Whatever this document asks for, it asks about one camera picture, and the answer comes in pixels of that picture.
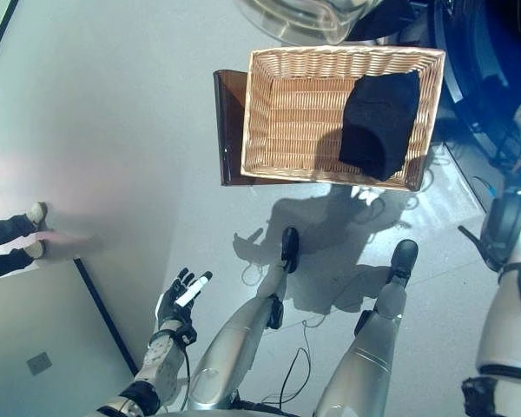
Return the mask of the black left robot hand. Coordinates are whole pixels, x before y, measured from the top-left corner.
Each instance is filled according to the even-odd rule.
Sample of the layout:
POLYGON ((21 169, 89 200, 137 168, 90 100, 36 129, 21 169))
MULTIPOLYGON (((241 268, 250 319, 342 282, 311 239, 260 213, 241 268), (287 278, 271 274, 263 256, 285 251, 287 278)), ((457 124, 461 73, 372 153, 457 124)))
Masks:
POLYGON ((169 288, 161 294, 155 308, 157 330, 168 321, 181 324, 191 322, 190 314, 195 299, 213 278, 211 271, 195 276, 187 268, 182 269, 169 288))

